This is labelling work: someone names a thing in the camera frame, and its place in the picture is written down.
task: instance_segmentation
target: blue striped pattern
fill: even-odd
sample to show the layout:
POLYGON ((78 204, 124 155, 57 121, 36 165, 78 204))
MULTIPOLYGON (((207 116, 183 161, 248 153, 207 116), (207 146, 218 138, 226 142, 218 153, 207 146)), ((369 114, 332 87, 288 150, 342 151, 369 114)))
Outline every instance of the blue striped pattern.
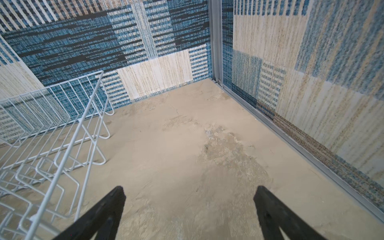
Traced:
POLYGON ((43 1, 0 0, 0 31, 14 31, 56 21, 57 14, 43 1))
POLYGON ((12 31, 3 37, 47 86, 126 66, 129 54, 122 51, 114 31, 107 12, 101 12, 12 31))
POLYGON ((232 82, 233 5, 232 0, 222 1, 223 83, 226 86, 232 82))
POLYGON ((144 1, 157 54, 164 56, 176 52, 175 38, 166 0, 144 1))
POLYGON ((147 61, 147 52, 144 49, 131 6, 108 12, 108 17, 127 65, 147 61))
POLYGON ((233 50, 232 83, 255 99, 262 63, 261 58, 233 50))
POLYGON ((349 1, 345 5, 331 0, 316 2, 312 11, 318 14, 311 14, 295 69, 318 77, 324 71, 324 64, 335 56, 331 58, 329 69, 325 70, 326 81, 384 100, 384 83, 373 84, 378 81, 377 74, 384 64, 384 2, 377 5, 373 19, 367 25, 369 35, 362 34, 373 3, 373 0, 349 1), (330 17, 325 20, 328 13, 331 13, 330 17), (309 67, 311 58, 316 60, 309 67))
POLYGON ((146 50, 148 59, 157 58, 158 55, 155 47, 155 42, 152 38, 151 27, 150 23, 148 22, 144 4, 140 1, 134 1, 131 6, 133 13, 136 16, 136 26, 139 29, 142 43, 146 50))
POLYGON ((302 16, 307 14, 307 9, 310 0, 304 0, 302 9, 300 9, 301 0, 296 0, 292 10, 294 0, 234 0, 234 15, 273 15, 279 16, 284 14, 286 16, 297 16, 301 12, 302 16))
POLYGON ((8 45, 0 38, 0 66, 18 62, 20 59, 13 53, 8 45))
POLYGON ((273 66, 272 63, 263 62, 258 80, 256 98, 269 109, 275 110, 286 71, 273 66))
POLYGON ((125 90, 125 87, 116 70, 104 73, 103 84, 114 108, 131 103, 127 91, 125 90))
POLYGON ((177 51, 210 42, 208 3, 204 0, 168 0, 177 51))
POLYGON ((192 67, 194 82, 206 79, 210 76, 208 68, 208 61, 210 61, 210 59, 208 59, 208 57, 206 44, 189 49, 189 60, 192 67))
POLYGON ((9 143, 13 143, 23 133, 24 131, 16 121, 3 108, 0 108, 0 137, 9 143))

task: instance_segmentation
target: wall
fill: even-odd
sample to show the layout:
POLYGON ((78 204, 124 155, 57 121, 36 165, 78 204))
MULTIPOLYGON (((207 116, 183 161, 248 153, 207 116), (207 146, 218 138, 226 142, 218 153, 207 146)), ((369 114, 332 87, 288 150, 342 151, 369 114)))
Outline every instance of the wall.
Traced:
POLYGON ((384 2, 222 7, 224 84, 384 211, 384 2))
POLYGON ((104 70, 117 108, 212 72, 204 0, 0 0, 0 34, 0 99, 104 70))

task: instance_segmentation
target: concrete floor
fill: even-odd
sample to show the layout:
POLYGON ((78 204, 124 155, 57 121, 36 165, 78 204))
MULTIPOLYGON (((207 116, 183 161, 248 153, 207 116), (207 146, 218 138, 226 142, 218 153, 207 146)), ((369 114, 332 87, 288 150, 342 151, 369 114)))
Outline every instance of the concrete floor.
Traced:
POLYGON ((83 211, 123 186, 117 239, 263 239, 258 185, 330 240, 384 235, 381 223, 211 80, 119 108, 106 123, 112 137, 99 143, 108 162, 92 167, 83 211))

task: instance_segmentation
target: white wire basket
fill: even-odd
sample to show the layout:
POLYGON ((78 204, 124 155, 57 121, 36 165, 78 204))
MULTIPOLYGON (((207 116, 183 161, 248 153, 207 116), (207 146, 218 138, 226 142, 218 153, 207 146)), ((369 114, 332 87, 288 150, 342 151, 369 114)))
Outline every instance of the white wire basket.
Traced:
POLYGON ((0 101, 1 240, 51 239, 79 218, 91 166, 106 162, 98 141, 111 136, 103 73, 0 101))

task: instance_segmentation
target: floor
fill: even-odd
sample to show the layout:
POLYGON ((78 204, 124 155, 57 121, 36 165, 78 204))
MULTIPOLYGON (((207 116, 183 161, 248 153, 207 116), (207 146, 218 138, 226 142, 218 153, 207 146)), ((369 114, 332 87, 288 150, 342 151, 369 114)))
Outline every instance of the floor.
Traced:
POLYGON ((112 136, 99 143, 108 161, 92 167, 83 211, 123 186, 117 239, 263 239, 258 185, 330 240, 384 235, 383 224, 209 79, 119 108, 106 123, 112 136))

